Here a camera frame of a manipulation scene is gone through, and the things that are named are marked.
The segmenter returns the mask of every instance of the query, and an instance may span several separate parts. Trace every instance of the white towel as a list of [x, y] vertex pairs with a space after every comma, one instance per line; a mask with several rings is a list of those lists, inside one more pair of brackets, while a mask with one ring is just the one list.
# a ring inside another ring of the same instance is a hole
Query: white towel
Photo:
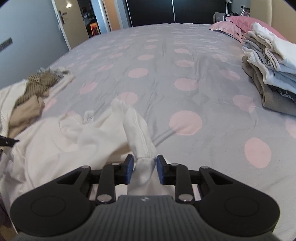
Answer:
[[[101, 169], [106, 163], [123, 162], [130, 151], [137, 163], [128, 194], [174, 195], [174, 187], [164, 187], [159, 182], [155, 168], [157, 150], [145, 120], [118, 99], [93, 123], [83, 124], [78, 114], [46, 118], [17, 138], [20, 142], [1, 158], [1, 162], [8, 162], [0, 180], [7, 210], [20, 195], [67, 172], [82, 165]], [[126, 194], [124, 188], [117, 188], [117, 194]]]
[[275, 58], [279, 63], [296, 70], [296, 44], [278, 38], [267, 28], [262, 27], [259, 23], [254, 23], [253, 31], [249, 31], [249, 35], [255, 34], [256, 39], [266, 46], [267, 53], [274, 53], [272, 58]]

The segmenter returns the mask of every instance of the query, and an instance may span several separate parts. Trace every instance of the pink polka dot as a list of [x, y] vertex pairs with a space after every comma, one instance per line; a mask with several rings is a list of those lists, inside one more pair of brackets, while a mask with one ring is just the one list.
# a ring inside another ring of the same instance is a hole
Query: pink polka dot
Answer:
[[67, 68], [71, 68], [71, 67], [73, 67], [75, 64], [73, 64], [73, 63], [71, 63], [71, 64], [68, 64], [67, 65]]
[[194, 66], [194, 62], [189, 61], [189, 60], [178, 60], [176, 61], [176, 65], [180, 66], [180, 67], [193, 67]]
[[101, 53], [96, 53], [96, 54], [93, 54], [92, 56], [91, 56], [91, 58], [96, 58], [96, 57], [98, 57], [98, 56], [100, 56], [101, 55]]
[[247, 140], [244, 145], [244, 154], [249, 163], [257, 168], [267, 167], [271, 160], [269, 146], [256, 137]]
[[146, 40], [146, 42], [157, 42], [158, 41], [158, 39], [148, 39], [148, 40]]
[[118, 48], [122, 50], [122, 49], [127, 49], [129, 46], [130, 46], [130, 45], [128, 44], [128, 45], [120, 46], [120, 47], [118, 47]]
[[240, 80], [240, 76], [236, 73], [236, 72], [233, 72], [231, 70], [226, 70], [226, 69], [223, 69], [220, 71], [221, 75], [223, 75], [225, 78], [229, 79], [229, 80]]
[[101, 68], [98, 69], [98, 72], [108, 70], [113, 67], [113, 64], [105, 64]]
[[188, 49], [175, 49], [176, 53], [189, 53]]
[[110, 54], [109, 55], [109, 58], [117, 58], [117, 57], [120, 57], [120, 56], [122, 56], [123, 55], [123, 53], [114, 53], [114, 54]]
[[69, 111], [67, 111], [67, 115], [68, 116], [73, 116], [73, 115], [76, 115], [76, 112], [73, 111], [73, 110], [69, 110]]
[[285, 126], [286, 126], [286, 130], [290, 134], [290, 136], [292, 136], [294, 139], [296, 139], [296, 121], [291, 118], [287, 118], [285, 120]]
[[256, 107], [253, 100], [245, 95], [235, 95], [232, 100], [238, 108], [249, 113], [253, 112]]
[[232, 49], [234, 49], [234, 50], [237, 50], [237, 51], [241, 51], [241, 50], [242, 50], [242, 48], [237, 47], [237, 46], [233, 46], [233, 45], [231, 45], [230, 47], [231, 47]]
[[154, 55], [151, 54], [143, 54], [138, 57], [138, 60], [150, 60], [153, 59]]
[[201, 129], [202, 120], [197, 113], [183, 110], [171, 116], [169, 125], [177, 135], [191, 136]]
[[48, 111], [50, 107], [52, 107], [57, 102], [56, 98], [51, 99], [44, 107], [43, 111]]
[[206, 45], [206, 47], [208, 49], [212, 49], [212, 50], [218, 50], [219, 48], [215, 47], [215, 46], [211, 46], [211, 45]]
[[84, 57], [84, 55], [80, 55], [80, 56], [78, 56], [76, 59], [79, 60], [79, 59], [81, 59], [81, 58], [83, 58], [83, 57]]
[[156, 45], [147, 45], [145, 46], [145, 49], [155, 49]]
[[212, 57], [216, 60], [219, 60], [221, 62], [226, 62], [228, 61], [228, 58], [224, 55], [221, 55], [221, 54], [213, 54]]
[[87, 64], [79, 65], [79, 69], [84, 69], [86, 66], [87, 66]]
[[126, 104], [133, 105], [138, 101], [138, 96], [133, 92], [124, 92], [117, 96], [119, 100], [124, 100]]
[[91, 82], [88, 85], [86, 85], [84, 87], [81, 87], [80, 90], [79, 90], [79, 93], [81, 95], [84, 95], [84, 94], [86, 94], [88, 92], [91, 92], [97, 85], [98, 85], [97, 82]]
[[109, 46], [108, 45], [106, 45], [106, 46], [103, 46], [103, 47], [100, 47], [100, 49], [102, 50], [102, 49], [107, 49], [107, 48], [109, 48]]
[[186, 43], [183, 41], [174, 41], [174, 44], [186, 44]]
[[140, 77], [144, 77], [149, 73], [149, 71], [145, 68], [137, 68], [137, 69], [133, 69], [128, 73], [128, 76], [130, 78], [140, 78]]
[[190, 91], [198, 88], [198, 83], [196, 80], [186, 79], [186, 78], [177, 79], [174, 85], [177, 89], [183, 90], [183, 91]]

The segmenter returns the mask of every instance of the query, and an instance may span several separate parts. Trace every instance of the pink pillow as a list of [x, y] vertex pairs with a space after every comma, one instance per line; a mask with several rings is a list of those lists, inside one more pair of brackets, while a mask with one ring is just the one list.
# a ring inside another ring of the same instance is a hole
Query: pink pillow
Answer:
[[231, 16], [231, 17], [228, 17], [227, 20], [235, 23], [246, 33], [253, 30], [252, 28], [253, 23], [259, 23], [262, 27], [267, 28], [270, 32], [274, 33], [277, 37], [283, 40], [286, 40], [285, 37], [281, 35], [278, 31], [276, 31], [273, 27], [269, 26], [268, 24], [266, 24], [265, 22], [259, 19], [246, 17], [246, 16]]
[[221, 22], [216, 22], [213, 25], [210, 26], [210, 30], [220, 30], [224, 33], [227, 33], [240, 41], [242, 44], [244, 42], [242, 39], [244, 39], [243, 34], [244, 32], [233, 22], [230, 21], [221, 21]]

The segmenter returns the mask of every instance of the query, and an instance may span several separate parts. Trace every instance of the wardrobe door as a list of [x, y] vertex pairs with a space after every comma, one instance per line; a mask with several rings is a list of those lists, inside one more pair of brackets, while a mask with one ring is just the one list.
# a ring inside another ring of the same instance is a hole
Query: wardrobe door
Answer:
[[213, 24], [215, 12], [226, 13], [225, 0], [173, 0], [176, 23]]
[[172, 0], [126, 0], [133, 27], [174, 23]]

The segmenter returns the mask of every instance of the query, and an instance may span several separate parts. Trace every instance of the red stool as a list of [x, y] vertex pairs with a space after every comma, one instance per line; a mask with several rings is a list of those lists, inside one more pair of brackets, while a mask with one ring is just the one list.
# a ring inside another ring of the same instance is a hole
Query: red stool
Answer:
[[100, 34], [98, 23], [91, 23], [91, 33], [93, 36]]

